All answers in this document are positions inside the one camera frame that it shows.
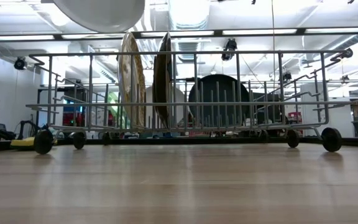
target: black plate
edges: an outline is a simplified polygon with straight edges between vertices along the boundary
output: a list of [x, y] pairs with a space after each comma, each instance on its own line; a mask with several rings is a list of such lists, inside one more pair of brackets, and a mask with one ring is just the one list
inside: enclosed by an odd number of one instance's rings
[[[198, 81], [198, 91], [201, 92], [201, 82], [203, 83], [203, 101], [204, 102], [217, 102], [218, 94], [216, 88], [216, 82], [219, 83], [219, 101], [224, 102], [224, 91], [226, 91], [226, 101], [234, 102], [238, 101], [237, 96], [237, 80], [233, 77], [227, 75], [208, 75], [203, 77]], [[233, 98], [233, 87], [232, 84], [234, 82], [234, 93], [235, 98]], [[241, 101], [248, 102], [249, 94], [244, 85], [241, 85]], [[189, 94], [189, 102], [196, 102], [195, 95], [195, 86], [190, 90]], [[195, 118], [197, 118], [197, 107], [191, 106], [190, 111]], [[244, 120], [244, 115], [249, 117], [249, 106], [242, 106], [242, 115], [240, 115], [240, 106], [236, 107], [236, 121], [239, 123], [239, 119], [241, 121]], [[225, 112], [225, 106], [219, 106], [219, 112], [221, 115], [221, 125], [220, 127], [233, 126], [234, 124], [234, 106], [227, 106], [227, 114]], [[204, 123], [205, 127], [218, 126], [218, 106], [214, 106], [212, 110], [212, 106], [204, 106], [204, 116], [203, 119], [198, 119], [200, 123]]]
[[[169, 33], [165, 34], [162, 39], [160, 52], [171, 51], [171, 36]], [[168, 89], [172, 72], [172, 58], [171, 55], [157, 55], [154, 60], [154, 79], [153, 79], [153, 102], [154, 103], [168, 103]], [[167, 106], [156, 106], [155, 110], [161, 120], [164, 128], [169, 128], [169, 109]]]

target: yellow object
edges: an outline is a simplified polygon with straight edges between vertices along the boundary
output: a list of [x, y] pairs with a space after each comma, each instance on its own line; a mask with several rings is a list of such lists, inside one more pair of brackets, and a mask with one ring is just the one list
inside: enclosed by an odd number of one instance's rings
[[13, 149], [23, 149], [23, 148], [33, 148], [34, 147], [34, 138], [35, 137], [29, 137], [25, 138], [23, 140], [12, 140], [11, 141], [11, 148]]

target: dish rack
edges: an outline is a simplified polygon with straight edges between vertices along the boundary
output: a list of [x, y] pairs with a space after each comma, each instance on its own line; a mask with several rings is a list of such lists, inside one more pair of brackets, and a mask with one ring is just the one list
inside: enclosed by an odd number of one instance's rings
[[[154, 57], [155, 55], [171, 55], [172, 62], [175, 65], [176, 64], [176, 56], [178, 54], [187, 54], [187, 55], [193, 55], [194, 58], [197, 58], [197, 55], [204, 55], [204, 54], [226, 54], [226, 51], [200, 51], [200, 52], [96, 52], [96, 53], [77, 53], [77, 54], [33, 54], [29, 57], [34, 59], [38, 62], [36, 66], [40, 67], [41, 69], [48, 72], [48, 103], [45, 104], [30, 104], [26, 105], [26, 107], [32, 108], [33, 110], [39, 110], [39, 111], [46, 111], [47, 112], [47, 125], [49, 127], [52, 127], [54, 129], [57, 129], [59, 131], [70, 131], [72, 132], [71, 137], [73, 138], [74, 145], [77, 149], [81, 149], [85, 142], [86, 142], [86, 131], [96, 131], [103, 134], [103, 144], [110, 144], [111, 143], [111, 136], [113, 134], [117, 133], [213, 133], [213, 132], [226, 132], [226, 131], [232, 131], [235, 133], [243, 133], [243, 132], [257, 132], [259, 133], [260, 137], [263, 137], [266, 135], [267, 130], [269, 129], [282, 129], [285, 132], [285, 138], [288, 141], [288, 144], [290, 147], [297, 147], [297, 145], [300, 142], [300, 135], [297, 130], [305, 130], [305, 129], [311, 129], [314, 130], [317, 137], [322, 140], [323, 146], [326, 150], [333, 152], [337, 151], [341, 148], [341, 135], [340, 133], [334, 129], [334, 128], [326, 128], [322, 133], [319, 133], [319, 131], [316, 129], [317, 127], [320, 127], [321, 125], [325, 125], [329, 123], [329, 109], [330, 108], [337, 108], [344, 105], [352, 104], [350, 101], [329, 101], [328, 98], [328, 88], [327, 88], [327, 78], [326, 78], [326, 68], [329, 66], [332, 66], [336, 63], [339, 63], [342, 58], [349, 58], [352, 56], [352, 51], [350, 49], [348, 50], [257, 50], [257, 51], [233, 51], [232, 54], [235, 55], [235, 58], [237, 60], [236, 69], [237, 69], [237, 80], [240, 79], [240, 64], [239, 59], [241, 54], [275, 54], [278, 57], [278, 72], [280, 75], [279, 78], [279, 84], [280, 88], [274, 89], [274, 91], [271, 91], [270, 93], [267, 92], [266, 82], [264, 85], [264, 94], [263, 96], [260, 96], [256, 99], [253, 98], [252, 90], [251, 90], [251, 82], [237, 82], [237, 92], [234, 91], [232, 93], [237, 96], [237, 101], [219, 101], [219, 102], [204, 102], [203, 101], [203, 91], [199, 91], [198, 89], [198, 74], [195, 69], [194, 72], [194, 88], [195, 88], [195, 95], [196, 95], [196, 101], [195, 102], [188, 102], [185, 98], [185, 102], [176, 102], [175, 100], [175, 91], [170, 91], [171, 94], [173, 94], [172, 97], [168, 102], [166, 103], [139, 103], [139, 102], [127, 102], [123, 103], [121, 102], [120, 96], [119, 101], [117, 103], [109, 103], [107, 97], [105, 97], [104, 103], [93, 103], [92, 102], [92, 94], [88, 94], [88, 100], [87, 101], [78, 101], [75, 100], [74, 104], [58, 104], [56, 98], [56, 92], [58, 85], [52, 86], [52, 80], [53, 78], [55, 80], [59, 79], [59, 74], [52, 71], [52, 63], [54, 57], [71, 57], [71, 56], [80, 56], [80, 57], [89, 57], [89, 88], [72, 82], [72, 84], [75, 86], [75, 88], [82, 88], [90, 93], [93, 93], [93, 84], [92, 84], [92, 59], [97, 56], [101, 55], [113, 55], [114, 57], [117, 55], [130, 55], [132, 57], [132, 64], [133, 64], [133, 58], [135, 55], [151, 55]], [[319, 69], [314, 70], [308, 75], [302, 75], [299, 78], [296, 78], [290, 82], [284, 82], [283, 80], [283, 62], [282, 62], [282, 56], [284, 54], [319, 54], [321, 57], [321, 67]], [[335, 54], [331, 58], [331, 61], [326, 64], [325, 62], [325, 54]], [[48, 58], [48, 68], [44, 68], [43, 65], [45, 63], [41, 61], [39, 58]], [[172, 66], [172, 74], [176, 74], [176, 66]], [[321, 75], [321, 81], [323, 84], [322, 90], [318, 89], [318, 75]], [[284, 89], [288, 85], [296, 85], [296, 83], [301, 80], [302, 78], [307, 78], [310, 80], [314, 80], [314, 83], [316, 84], [315, 92], [306, 92], [306, 93], [298, 93], [295, 88], [295, 94], [292, 96], [285, 96], [284, 95]], [[245, 84], [245, 87], [249, 90], [249, 101], [243, 102], [241, 101], [241, 88], [240, 85]], [[176, 80], [175, 75], [172, 77], [172, 81], [170, 82], [170, 86], [175, 89], [178, 85], [178, 82]], [[276, 92], [279, 92], [279, 100], [273, 100], [268, 101], [268, 96], [273, 95]], [[109, 93], [109, 85], [106, 85], [106, 95]], [[219, 93], [219, 85], [217, 84], [216, 93]], [[297, 100], [298, 97], [303, 95], [310, 95], [312, 97], [316, 98], [316, 101], [302, 101], [299, 102]], [[315, 105], [318, 114], [318, 122], [317, 123], [302, 123], [302, 124], [286, 124], [286, 113], [285, 113], [285, 107], [284, 105]], [[57, 107], [79, 107], [83, 106], [86, 107], [87, 115], [86, 115], [86, 127], [75, 127], [75, 126], [58, 126], [55, 125], [55, 117], [58, 113], [56, 111]], [[127, 127], [122, 126], [123, 120], [120, 119], [118, 124], [110, 127], [107, 126], [107, 116], [108, 116], [108, 107], [110, 106], [117, 106], [122, 114], [122, 109], [125, 106], [130, 106], [131, 108], [136, 107], [146, 107], [146, 106], [152, 106], [153, 108], [156, 106], [167, 106], [169, 107], [169, 111], [171, 119], [170, 123], [174, 125], [170, 125], [169, 127], [161, 127], [161, 125], [155, 125], [155, 122], [149, 122], [149, 126], [136, 126], [133, 124], [131, 118], [126, 118], [129, 121], [129, 125]], [[217, 106], [220, 107], [227, 107], [227, 106], [235, 106], [239, 107], [240, 114], [242, 114], [242, 108], [246, 106], [249, 111], [249, 114], [251, 114], [248, 118], [245, 118], [243, 116], [239, 116], [239, 114], [232, 115], [232, 120], [234, 120], [234, 125], [228, 126], [227, 123], [225, 126], [220, 125], [223, 124], [221, 122], [218, 122], [217, 124], [211, 124], [205, 125], [208, 122], [194, 119], [194, 125], [189, 126], [188, 120], [184, 119], [182, 125], [176, 125], [174, 121], [176, 121], [176, 107], [182, 106], [183, 108], [187, 108], [190, 106], [196, 107], [196, 118], [204, 118], [203, 113], [205, 107], [214, 107]], [[96, 125], [92, 123], [91, 119], [91, 111], [92, 108], [99, 107], [104, 110], [104, 124], [102, 126]], [[269, 110], [276, 110], [277, 107], [280, 107], [280, 116], [279, 118], [276, 118], [276, 113], [273, 113], [273, 119], [271, 123], [264, 123], [264, 124], [257, 124], [257, 118], [256, 114], [259, 111], [264, 111], [264, 117], [265, 120], [268, 119], [268, 113]], [[322, 119], [321, 112], [324, 112], [325, 119]], [[227, 119], [227, 117], [230, 117], [230, 114], [226, 114], [226, 118], [220, 118], [223, 111], [219, 111], [216, 116], [218, 117], [218, 121], [222, 119]], [[153, 114], [152, 118], [144, 118], [146, 119], [156, 121], [157, 115]], [[51, 136], [48, 135], [47, 132], [39, 132], [35, 138], [35, 150], [40, 154], [46, 154], [49, 152], [49, 150], [52, 148], [52, 145], [49, 145], [48, 142], [50, 141]]]

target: white bowl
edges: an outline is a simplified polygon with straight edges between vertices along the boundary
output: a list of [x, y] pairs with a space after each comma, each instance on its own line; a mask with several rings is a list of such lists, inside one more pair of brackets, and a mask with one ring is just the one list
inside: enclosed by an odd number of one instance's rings
[[53, 0], [77, 24], [96, 32], [123, 32], [144, 13], [145, 0]]

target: white plate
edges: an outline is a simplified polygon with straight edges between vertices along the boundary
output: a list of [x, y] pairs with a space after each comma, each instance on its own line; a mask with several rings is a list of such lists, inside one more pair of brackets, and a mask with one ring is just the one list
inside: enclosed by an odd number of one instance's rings
[[[185, 94], [180, 91], [178, 88], [176, 89], [176, 99], [177, 103], [184, 103], [185, 102]], [[153, 103], [153, 88], [150, 86], [146, 88], [146, 102]], [[183, 106], [177, 106], [177, 123], [179, 123], [183, 119]], [[153, 120], [153, 107], [146, 106], [146, 128], [152, 128]]]
[[123, 32], [142, 17], [145, 0], [53, 0], [77, 24], [96, 32]]

